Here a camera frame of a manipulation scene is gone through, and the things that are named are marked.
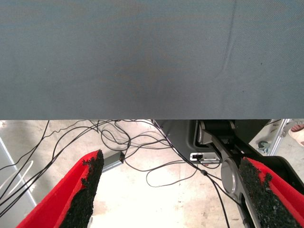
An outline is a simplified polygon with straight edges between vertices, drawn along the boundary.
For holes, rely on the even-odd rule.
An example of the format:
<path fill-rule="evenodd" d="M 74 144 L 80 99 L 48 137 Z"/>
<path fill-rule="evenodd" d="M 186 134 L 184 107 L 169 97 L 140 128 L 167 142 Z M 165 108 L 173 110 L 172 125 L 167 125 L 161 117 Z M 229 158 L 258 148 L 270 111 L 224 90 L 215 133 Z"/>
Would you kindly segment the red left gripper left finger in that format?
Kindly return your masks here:
<path fill-rule="evenodd" d="M 86 228 L 103 167 L 101 150 L 83 156 L 17 227 Z"/>

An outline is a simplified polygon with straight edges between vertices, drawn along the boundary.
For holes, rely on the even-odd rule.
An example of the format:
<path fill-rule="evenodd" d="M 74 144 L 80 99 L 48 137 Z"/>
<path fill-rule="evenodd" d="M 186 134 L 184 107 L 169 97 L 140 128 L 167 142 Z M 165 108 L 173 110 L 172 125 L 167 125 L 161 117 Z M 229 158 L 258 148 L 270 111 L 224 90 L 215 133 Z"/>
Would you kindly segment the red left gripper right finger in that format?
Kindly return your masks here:
<path fill-rule="evenodd" d="M 263 163 L 243 158 L 240 175 L 262 228 L 302 228 L 304 195 Z"/>

